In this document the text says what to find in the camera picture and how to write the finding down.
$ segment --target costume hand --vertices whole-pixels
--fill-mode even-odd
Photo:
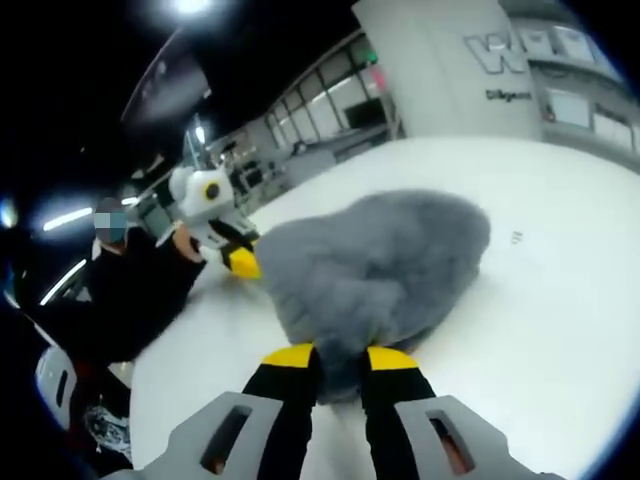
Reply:
[[[187,260],[191,260],[194,263],[201,263],[204,261],[202,255],[194,250],[191,245],[191,234],[185,224],[180,222],[176,224],[171,240],[173,240],[173,244]]]

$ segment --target gray plush body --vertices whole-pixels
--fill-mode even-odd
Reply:
[[[353,397],[354,360],[368,346],[411,350],[444,320],[476,277],[490,230],[464,199],[398,191],[261,238],[258,261],[289,341],[313,342],[322,359],[323,402]]]

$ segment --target ceiling light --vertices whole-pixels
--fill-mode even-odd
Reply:
[[[211,0],[175,0],[176,10],[183,15],[193,15],[209,8]]]
[[[18,212],[9,199],[0,203],[0,221],[4,228],[13,228],[18,223]]]
[[[339,89],[340,87],[343,87],[344,85],[346,85],[347,83],[349,83],[352,80],[353,77],[349,77],[349,78],[345,78],[344,80],[342,80],[339,83],[336,83],[333,87],[331,87],[329,89],[329,93],[333,93],[335,92],[337,89]]]
[[[198,141],[202,144],[204,144],[204,128],[202,127],[196,127],[196,137],[198,138]]]
[[[313,100],[311,100],[311,103],[319,102],[320,100],[322,100],[326,96],[327,96],[327,92],[320,92],[318,95],[316,95],[313,98]]]
[[[66,215],[61,215],[45,223],[42,229],[45,232],[48,232],[49,230],[53,230],[54,228],[58,228],[64,225],[65,223],[70,223],[70,222],[73,222],[74,220],[78,220],[79,218],[86,217],[87,215],[91,215],[92,212],[93,210],[91,208],[83,208],[75,212],[67,213]]]
[[[124,198],[122,200],[122,205],[127,206],[127,205],[133,205],[134,203],[136,203],[138,201],[138,197],[129,197],[129,198]]]

